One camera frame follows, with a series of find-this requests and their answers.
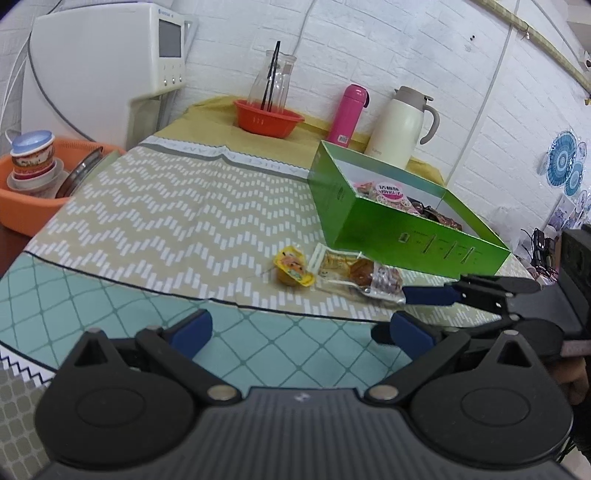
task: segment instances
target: orange plastic tub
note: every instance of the orange plastic tub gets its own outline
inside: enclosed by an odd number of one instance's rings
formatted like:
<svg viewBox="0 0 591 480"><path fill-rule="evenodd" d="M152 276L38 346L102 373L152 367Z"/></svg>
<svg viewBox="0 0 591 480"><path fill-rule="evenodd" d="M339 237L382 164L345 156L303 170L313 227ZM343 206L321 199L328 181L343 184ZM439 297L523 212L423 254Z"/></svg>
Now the orange plastic tub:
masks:
<svg viewBox="0 0 591 480"><path fill-rule="evenodd" d="M72 171L90 152L103 147L103 155L117 150L121 155L124 150L113 145L56 138L53 143L55 156L61 158L64 168ZM12 171L12 158L4 155L0 158L0 223L10 230L26 236L34 236L63 207L68 198L40 199L13 192L6 185Z"/></svg>
<svg viewBox="0 0 591 480"><path fill-rule="evenodd" d="M236 105L238 126L252 134L285 138L293 132L297 124L304 121L304 117L299 113L287 108L279 114L248 105L246 100L235 100L234 105Z"/></svg>

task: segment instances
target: yellow tablecloth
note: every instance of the yellow tablecloth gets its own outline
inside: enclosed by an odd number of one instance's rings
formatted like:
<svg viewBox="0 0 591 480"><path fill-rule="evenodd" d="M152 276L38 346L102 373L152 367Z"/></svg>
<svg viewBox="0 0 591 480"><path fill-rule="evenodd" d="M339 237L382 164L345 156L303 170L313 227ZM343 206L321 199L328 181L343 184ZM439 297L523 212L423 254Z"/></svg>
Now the yellow tablecloth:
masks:
<svg viewBox="0 0 591 480"><path fill-rule="evenodd" d="M288 138L263 137L237 126L235 99L224 96L196 103L156 136L214 147L225 145L234 152L310 168L318 143L328 135L328 122L306 116ZM354 134L349 148L362 152L368 141L368 135ZM439 170L417 158L410 159L407 170L444 185Z"/></svg>

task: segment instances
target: blue lid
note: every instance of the blue lid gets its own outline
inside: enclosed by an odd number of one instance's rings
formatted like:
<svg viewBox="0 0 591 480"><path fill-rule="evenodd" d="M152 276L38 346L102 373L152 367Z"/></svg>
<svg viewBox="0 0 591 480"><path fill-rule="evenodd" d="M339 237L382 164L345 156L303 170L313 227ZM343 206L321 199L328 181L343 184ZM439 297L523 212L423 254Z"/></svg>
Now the blue lid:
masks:
<svg viewBox="0 0 591 480"><path fill-rule="evenodd" d="M49 130L36 130L16 137L12 141L12 155L22 155L33 152L53 140L53 134Z"/></svg>

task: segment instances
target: display screen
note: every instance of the display screen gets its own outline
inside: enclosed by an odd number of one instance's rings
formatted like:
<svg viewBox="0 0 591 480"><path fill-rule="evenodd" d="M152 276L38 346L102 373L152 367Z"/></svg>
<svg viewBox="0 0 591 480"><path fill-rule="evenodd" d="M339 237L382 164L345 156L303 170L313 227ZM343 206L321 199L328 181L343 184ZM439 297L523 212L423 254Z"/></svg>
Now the display screen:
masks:
<svg viewBox="0 0 591 480"><path fill-rule="evenodd" d="M181 26L160 20L160 57L181 57Z"/></svg>

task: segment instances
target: packaged food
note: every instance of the packaged food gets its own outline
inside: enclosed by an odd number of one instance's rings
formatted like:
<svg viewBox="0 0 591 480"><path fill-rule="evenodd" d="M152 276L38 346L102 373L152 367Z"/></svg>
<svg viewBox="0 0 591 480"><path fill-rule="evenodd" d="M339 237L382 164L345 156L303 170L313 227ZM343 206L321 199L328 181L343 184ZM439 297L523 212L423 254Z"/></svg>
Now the packaged food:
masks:
<svg viewBox="0 0 591 480"><path fill-rule="evenodd" d="M455 230L462 231L462 225L460 223L452 218L442 215L431 206L425 207L418 200L408 198L400 188L393 183L366 181L354 183L353 187L359 194L378 203L396 208L396 210L411 213L412 215L422 216L454 228Z"/></svg>
<svg viewBox="0 0 591 480"><path fill-rule="evenodd" d="M400 188L393 183L387 182L364 182L353 184L358 193L396 210L419 215Z"/></svg>
<svg viewBox="0 0 591 480"><path fill-rule="evenodd" d="M282 249L273 263L278 268L277 279L285 285L309 287L314 283L314 275L306 269L306 256L292 245Z"/></svg>
<svg viewBox="0 0 591 480"><path fill-rule="evenodd" d="M443 225L447 225L448 227L451 227L455 230L462 231L462 224L461 223L458 223L454 219L446 217L445 215L442 215L441 213L436 211L431 206L425 207L423 209L423 216L425 218L429 218L430 220L434 220L436 222L442 223Z"/></svg>
<svg viewBox="0 0 591 480"><path fill-rule="evenodd" d="M403 303L400 271L374 262L360 252L333 250L318 244L310 258L309 270L319 288L346 293L354 290L376 300Z"/></svg>

